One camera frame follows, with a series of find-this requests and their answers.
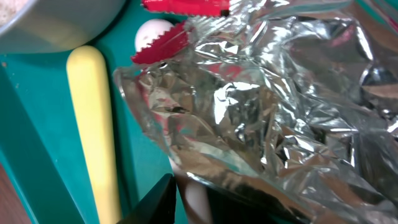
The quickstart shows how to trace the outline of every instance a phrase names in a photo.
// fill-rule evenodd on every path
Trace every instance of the shiny metallic packaging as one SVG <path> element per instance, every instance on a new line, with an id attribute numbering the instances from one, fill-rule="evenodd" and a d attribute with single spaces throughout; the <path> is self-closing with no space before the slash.
<path id="1" fill-rule="evenodd" d="M 142 130 L 191 178 L 290 221 L 398 223 L 396 35 L 347 0 L 231 8 L 191 18 L 174 58 L 115 71 Z"/>

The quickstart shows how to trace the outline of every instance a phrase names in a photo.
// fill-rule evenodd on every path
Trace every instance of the bowl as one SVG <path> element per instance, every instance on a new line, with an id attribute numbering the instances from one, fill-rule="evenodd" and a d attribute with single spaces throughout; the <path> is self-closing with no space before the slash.
<path id="1" fill-rule="evenodd" d="M 74 49 L 96 37 L 124 0 L 30 0 L 0 27 L 0 54 Z"/>

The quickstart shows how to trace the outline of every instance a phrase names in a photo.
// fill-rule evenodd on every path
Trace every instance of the yellow utensil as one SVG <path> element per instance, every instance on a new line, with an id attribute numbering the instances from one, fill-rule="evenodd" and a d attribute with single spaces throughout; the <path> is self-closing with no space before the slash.
<path id="1" fill-rule="evenodd" d="M 105 60 L 91 46 L 69 55 L 67 73 L 80 140 L 101 224 L 121 219 Z"/>

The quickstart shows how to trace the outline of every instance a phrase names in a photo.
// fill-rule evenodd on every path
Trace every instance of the green tray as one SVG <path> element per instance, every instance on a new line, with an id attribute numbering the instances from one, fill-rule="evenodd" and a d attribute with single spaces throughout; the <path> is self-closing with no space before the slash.
<path id="1" fill-rule="evenodd" d="M 138 0 L 127 0 L 113 25 L 90 43 L 104 54 L 109 71 L 124 215 L 172 171 L 166 155 L 142 135 L 111 79 L 116 66 L 131 64 L 135 33 L 153 18 L 184 19 L 151 14 Z M 0 55 L 0 162 L 32 223 L 99 223 L 68 88 L 68 54 Z M 179 197 L 176 223 L 187 223 Z"/>

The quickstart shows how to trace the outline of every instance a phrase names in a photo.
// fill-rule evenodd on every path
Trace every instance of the flour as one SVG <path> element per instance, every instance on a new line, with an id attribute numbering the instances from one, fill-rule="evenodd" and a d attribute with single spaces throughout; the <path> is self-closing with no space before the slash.
<path id="1" fill-rule="evenodd" d="M 0 0 L 0 26 L 10 21 L 29 0 Z"/>

